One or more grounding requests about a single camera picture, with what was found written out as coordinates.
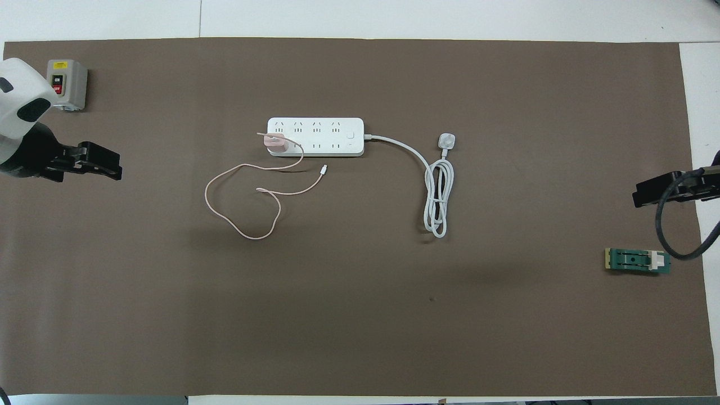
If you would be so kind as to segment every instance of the white power strip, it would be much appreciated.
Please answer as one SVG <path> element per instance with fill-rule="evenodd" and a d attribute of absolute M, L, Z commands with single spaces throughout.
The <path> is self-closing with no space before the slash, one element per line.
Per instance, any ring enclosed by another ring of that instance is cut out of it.
<path fill-rule="evenodd" d="M 302 145 L 306 156 L 361 156 L 365 152 L 365 124 L 360 118 L 274 117 L 268 134 L 281 133 Z M 300 156 L 300 148 L 288 143 L 285 152 L 272 156 Z"/>

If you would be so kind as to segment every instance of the power outlet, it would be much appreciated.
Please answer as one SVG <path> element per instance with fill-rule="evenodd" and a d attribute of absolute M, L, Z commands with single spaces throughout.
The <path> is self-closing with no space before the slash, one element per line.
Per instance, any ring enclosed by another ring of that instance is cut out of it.
<path fill-rule="evenodd" d="M 361 156 L 365 152 L 365 124 L 360 118 L 274 117 L 267 133 L 281 133 L 302 145 L 306 156 Z M 300 156 L 300 148 L 289 143 L 285 152 L 272 156 Z"/>

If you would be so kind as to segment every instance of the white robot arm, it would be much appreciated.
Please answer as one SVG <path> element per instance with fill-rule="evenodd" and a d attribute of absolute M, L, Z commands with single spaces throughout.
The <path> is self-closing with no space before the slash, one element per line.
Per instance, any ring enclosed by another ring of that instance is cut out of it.
<path fill-rule="evenodd" d="M 119 180 L 119 154 L 92 142 L 62 145 L 37 121 L 56 99 L 50 84 L 27 63 L 17 58 L 0 62 L 0 172 L 56 182 L 65 172 Z"/>

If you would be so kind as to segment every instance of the green electronic component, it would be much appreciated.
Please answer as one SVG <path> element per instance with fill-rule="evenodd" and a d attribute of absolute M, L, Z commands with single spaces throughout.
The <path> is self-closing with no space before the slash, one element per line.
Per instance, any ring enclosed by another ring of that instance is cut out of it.
<path fill-rule="evenodd" d="M 659 250 L 607 248 L 605 268 L 667 274 L 670 272 L 670 255 Z"/>

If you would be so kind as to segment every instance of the charging cable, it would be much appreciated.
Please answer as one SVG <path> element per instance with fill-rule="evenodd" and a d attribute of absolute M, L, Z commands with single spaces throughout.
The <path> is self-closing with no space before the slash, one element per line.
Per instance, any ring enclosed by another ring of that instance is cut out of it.
<path fill-rule="evenodd" d="M 302 194 L 303 192 L 309 191 L 309 190 L 311 190 L 313 187 L 315 187 L 315 186 L 320 182 L 320 180 L 321 180 L 321 179 L 323 178 L 323 176 L 325 175 L 325 172 L 328 170 L 328 165 L 327 165 L 327 164 L 324 164 L 324 165 L 323 165 L 323 168 L 320 170 L 320 176 L 318 176 L 318 179 L 315 180 L 315 182 L 314 182 L 310 187 L 306 188 L 306 189 L 303 190 L 303 191 L 298 191 L 298 192 L 280 192 L 280 191 L 268 190 L 268 189 L 265 189 L 265 188 L 263 188 L 263 187 L 257 187 L 255 190 L 257 190 L 257 191 L 259 191 L 259 192 L 267 193 L 267 194 L 270 195 L 270 197 L 273 197 L 273 198 L 275 199 L 275 202 L 277 203 L 277 215 L 275 215 L 275 219 L 272 221 L 272 226 L 270 227 L 270 231 L 268 231 L 268 233 L 264 234 L 263 236 L 249 236 L 249 235 L 243 233 L 243 232 L 238 228 L 238 226 L 235 225 L 235 223 L 234 223 L 232 220 L 230 220 L 230 219 L 229 219 L 228 217 L 226 217 L 225 215 L 219 213 L 217 210 L 215 210 L 215 209 L 212 207 L 212 205 L 210 205 L 210 201 L 207 199 L 207 190 L 210 188 L 210 185 L 211 185 L 215 180 L 221 178 L 222 176 L 225 176 L 226 174 L 229 174 L 229 173 L 234 173 L 234 172 L 236 172 L 237 170 L 239 170 L 240 168 L 242 168 L 242 167 L 244 167 L 244 166 L 253 167 L 254 169 L 260 169 L 260 170 L 283 170 L 283 169 L 289 169 L 289 168 L 291 168 L 291 167 L 293 167 L 293 166 L 296 166 L 296 165 L 300 164 L 300 162 L 302 161 L 302 158 L 305 157 L 305 150 L 302 148 L 302 145 L 300 145 L 299 143 L 293 141 L 292 139 L 285 138 L 284 136 L 282 136 L 282 134 L 278 134 L 278 133 L 273 133 L 273 134 L 258 133 L 258 135 L 262 135 L 262 136 L 265 138 L 265 143 L 266 143 L 266 145 L 269 145 L 269 144 L 273 144 L 273 145 L 275 145 L 275 146 L 280 145 L 280 146 L 284 146 L 284 147 L 287 149 L 287 142 L 292 142 L 292 143 L 294 143 L 295 145 L 297 145 L 298 147 L 300 147 L 300 159 L 298 159 L 298 160 L 297 160 L 295 163 L 293 163 L 293 164 L 289 164 L 289 165 L 287 165 L 287 166 L 282 166 L 282 167 L 262 167 L 262 166 L 256 166 L 256 165 L 254 165 L 254 164 L 248 164 L 248 163 L 239 164 L 239 165 L 233 167 L 232 169 L 225 170 L 223 173 L 220 173 L 220 174 L 218 174 L 217 176 L 213 177 L 212 180 L 210 180 L 210 181 L 207 183 L 207 185 L 205 185 L 205 194 L 204 194 L 204 195 L 205 195 L 205 204 L 207 204 L 207 207 L 212 211 L 212 213 L 214 213 L 215 215 L 217 215 L 217 216 L 221 217 L 222 219 L 226 220 L 240 235 L 245 236 L 247 239 L 251 239 L 251 240 L 254 240 L 254 241 L 258 241 L 258 240 L 260 240 L 260 239 L 265 239 L 265 238 L 267 238 L 268 236 L 270 236 L 270 234 L 272 233 L 272 231 L 275 229 L 275 223 L 277 222 L 277 218 L 280 218 L 280 213 L 282 212 L 282 205 L 280 204 L 280 200 L 279 200 L 278 197 L 277 197 L 278 195 L 298 195 L 298 194 Z"/>
<path fill-rule="evenodd" d="M 425 187 L 428 189 L 428 196 L 425 201 L 425 213 L 423 214 L 425 229 L 427 229 L 428 232 L 432 232 L 436 238 L 445 236 L 447 232 L 448 199 L 450 198 L 450 191 L 452 191 L 453 181 L 455 180 L 455 171 L 446 157 L 448 156 L 448 151 L 455 147 L 455 135 L 451 133 L 440 135 L 438 147 L 443 151 L 440 159 L 432 164 L 428 164 L 428 161 L 425 160 L 420 152 L 395 139 L 366 134 L 365 140 L 393 143 L 409 150 L 423 162 L 425 166 Z M 438 171 L 437 180 L 435 180 L 436 170 Z"/>

